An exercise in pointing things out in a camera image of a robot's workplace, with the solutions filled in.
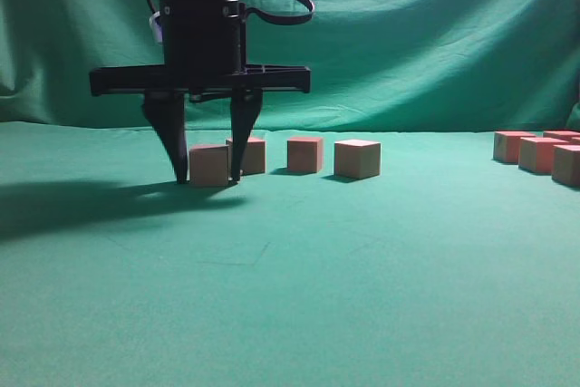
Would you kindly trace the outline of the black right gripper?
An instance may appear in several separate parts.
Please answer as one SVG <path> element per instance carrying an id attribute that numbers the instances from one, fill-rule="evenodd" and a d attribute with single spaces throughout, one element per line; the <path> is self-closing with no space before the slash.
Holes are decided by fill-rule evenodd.
<path id="1" fill-rule="evenodd" d="M 295 0 L 306 8 L 311 0 Z M 246 21 L 255 14 L 275 25 L 297 25 L 311 14 L 273 15 L 240 0 L 159 0 L 164 62 L 156 65 L 103 67 L 90 72 L 94 96 L 143 93 L 143 115 L 157 133 L 178 184 L 188 177 L 185 98 L 202 101 L 227 98 L 231 118 L 230 177 L 240 180 L 250 133 L 262 109 L 262 91 L 311 90 L 311 71 L 304 66 L 250 64 L 246 52 Z"/>

